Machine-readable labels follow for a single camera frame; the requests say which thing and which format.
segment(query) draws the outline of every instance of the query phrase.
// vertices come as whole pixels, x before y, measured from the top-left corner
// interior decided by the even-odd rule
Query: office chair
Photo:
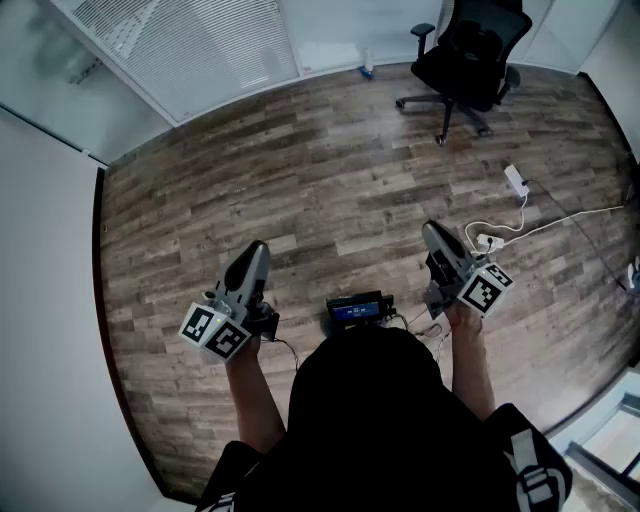
[[[454,106],[470,118],[478,135],[490,135],[491,128],[474,110],[488,112],[520,85],[518,70],[506,61],[531,25],[529,16],[522,12],[522,0],[456,0],[438,46],[424,53],[433,25],[422,23],[411,29],[420,38],[418,60],[411,71],[440,94],[400,98],[396,106],[403,110],[410,102],[444,103],[442,134],[436,137],[440,146],[447,140]]]

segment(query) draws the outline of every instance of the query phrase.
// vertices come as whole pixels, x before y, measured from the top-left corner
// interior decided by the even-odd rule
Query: chair armrest
[[[429,35],[435,29],[436,27],[429,23],[420,23],[420,25],[416,25],[411,29],[411,33],[414,36],[418,36],[420,38],[420,46],[418,47],[418,58],[424,55],[424,44],[427,40],[427,35]]]
[[[511,89],[516,89],[520,86],[520,73],[514,67],[507,66],[507,73],[504,77],[504,84],[502,85],[502,89],[498,93],[498,97],[496,98],[496,105],[500,105],[504,97],[509,94]]]

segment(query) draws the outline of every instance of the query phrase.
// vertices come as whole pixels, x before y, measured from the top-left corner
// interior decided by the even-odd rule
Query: wire
[[[440,349],[442,348],[442,344],[444,343],[444,340],[446,340],[449,337],[449,334],[451,334],[451,329],[449,329],[449,332],[444,335],[444,337],[440,340],[440,344],[438,345],[438,355],[436,356],[436,364],[438,366],[440,366]]]
[[[429,311],[429,308],[425,308],[425,310],[420,313],[417,317],[415,317],[413,320],[411,320],[411,322],[409,322],[409,325],[411,325],[413,322],[415,322],[418,318],[420,318],[422,315],[424,315],[427,311]]]
[[[287,343],[284,340],[281,340],[280,338],[273,338],[273,340],[269,340],[267,338],[260,338],[260,341],[262,343],[273,343],[274,341],[277,341],[279,343],[284,343],[287,347],[289,347],[289,350],[291,350],[291,353],[293,354],[293,358],[295,359],[296,362],[296,373],[298,373],[298,368],[300,367],[300,359],[298,358],[298,353],[295,351],[295,349],[289,345],[289,343]]]
[[[469,228],[471,226],[477,226],[477,225],[481,225],[481,226],[489,226],[491,228],[495,228],[495,229],[508,229],[509,231],[513,231],[514,233],[519,233],[520,231],[522,231],[522,228],[524,228],[524,207],[527,205],[527,200],[529,199],[529,194],[527,194],[526,196],[524,196],[524,201],[522,202],[522,206],[520,207],[520,218],[521,218],[521,222],[520,222],[520,227],[519,228],[512,228],[511,226],[507,226],[506,224],[491,224],[490,222],[485,222],[483,220],[477,220],[475,222],[471,222],[469,224],[467,224],[464,228],[464,234],[467,237],[467,240],[469,241],[469,244],[471,244],[471,247],[473,247],[473,252],[475,254],[490,254],[489,251],[487,252],[479,252],[478,249],[476,248],[476,246],[473,244],[473,242],[471,241],[471,238],[469,237]]]
[[[623,285],[620,280],[616,277],[616,275],[613,273],[613,270],[611,270],[611,267],[609,267],[609,265],[607,264],[607,262],[605,261],[605,259],[602,257],[602,254],[600,254],[600,251],[598,250],[598,248],[596,247],[596,244],[593,242],[593,240],[591,240],[591,237],[587,234],[587,232],[582,228],[582,226],[580,224],[578,224],[578,221],[574,219],[574,217],[577,217],[578,215],[581,215],[583,213],[594,213],[594,211],[591,212],[578,212],[578,213],[574,213],[572,215],[569,214],[569,212],[567,212],[567,210],[564,209],[564,207],[555,199],[555,197],[553,197],[551,195],[551,192],[549,192],[546,188],[544,188],[544,186],[538,181],[538,180],[534,180],[534,179],[530,179],[530,180],[525,180],[523,181],[523,184],[527,184],[530,182],[535,182],[540,189],[547,194],[547,196],[549,196],[549,199],[551,199],[558,208],[560,208],[562,210],[562,212],[567,215],[564,219],[560,219],[560,220],[565,220],[565,219],[571,219],[571,221],[576,225],[576,227],[582,232],[582,234],[584,235],[584,237],[587,239],[587,241],[591,244],[591,247],[593,248],[593,251],[596,253],[596,256],[598,256],[598,258],[600,258],[600,261],[602,261],[602,264],[604,265],[604,268],[607,269],[607,272],[609,272],[609,274],[611,275],[611,278],[615,281],[615,283],[628,295],[632,295],[632,296],[637,296],[635,293],[630,293],[627,290],[627,287],[625,285]],[[621,206],[613,206],[611,208],[603,208],[601,210],[597,210],[597,211],[607,211],[607,210],[617,210],[619,208],[624,208],[624,204],[622,204]],[[516,240],[520,239],[520,238],[524,238],[525,236],[530,235],[531,233],[534,233],[535,231],[540,231],[541,229],[551,226],[553,224],[556,224],[560,221],[555,221],[552,222],[551,224],[548,224],[547,226],[543,226],[542,228],[538,228],[537,230],[533,230],[530,231],[529,233],[526,233],[525,235],[521,236],[521,237],[517,237],[514,238],[513,240],[509,240],[508,243],[513,243]]]
[[[403,315],[401,315],[400,313],[396,313],[395,315],[393,315],[393,316],[391,317],[391,319],[394,319],[394,318],[401,318],[401,319],[402,319],[402,322],[404,323],[404,328],[405,328],[407,331],[409,330],[409,324],[407,323],[407,319],[406,319]]]
[[[298,358],[298,353],[296,352],[296,350],[291,345],[289,345],[289,343],[287,343],[284,340],[281,340],[280,338],[273,338],[273,341],[284,343],[287,347],[289,347],[289,350],[291,350],[291,353],[293,354],[293,358],[296,361],[296,373],[298,373],[298,368],[300,368],[300,359]]]
[[[438,332],[436,332],[435,334],[431,334],[431,331],[435,330],[436,328],[438,328],[440,330]],[[415,334],[415,336],[425,336],[427,338],[435,338],[437,336],[440,336],[441,334],[442,334],[442,326],[440,324],[433,324],[426,331],[418,332],[418,333]]]

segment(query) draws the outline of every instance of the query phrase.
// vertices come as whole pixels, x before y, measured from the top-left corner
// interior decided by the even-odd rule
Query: floorboard
[[[222,263],[248,242],[271,247],[266,299],[281,315],[278,335],[304,359],[324,338],[327,297],[380,289],[409,320],[423,311],[427,219],[461,237],[473,220],[517,226],[520,199],[503,173],[509,164],[572,212],[621,203],[629,164],[587,81],[537,68],[521,74],[522,86],[486,115],[490,138],[454,114],[438,147],[443,106],[398,112],[396,98],[425,87],[408,65],[394,65],[377,67],[373,81],[350,71],[242,100],[112,167],[101,226],[110,338],[136,424],[170,489],[199,496],[237,437],[224,367],[190,350],[177,330]],[[563,216],[535,184],[524,211],[525,230]],[[622,277],[638,220],[628,207],[578,221]],[[615,286],[571,221],[495,259],[516,281],[485,322],[497,400],[546,429],[638,349],[637,301]],[[411,328],[430,324],[425,314]],[[423,339],[436,353],[441,346],[450,385],[443,327]],[[293,357],[274,344],[260,360],[286,418]]]

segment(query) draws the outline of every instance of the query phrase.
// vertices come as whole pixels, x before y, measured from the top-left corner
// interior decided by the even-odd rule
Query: electronic device
[[[435,319],[455,300],[488,316],[514,285],[507,273],[487,255],[474,258],[446,228],[430,220],[422,226],[422,237],[429,250],[427,267],[431,282],[424,300]]]
[[[280,315],[263,302],[271,254],[256,240],[218,273],[205,304],[191,304],[179,335],[198,348],[229,361],[251,336],[273,341]]]
[[[393,295],[381,291],[359,293],[349,297],[327,299],[329,316],[338,327],[374,323],[396,314]]]

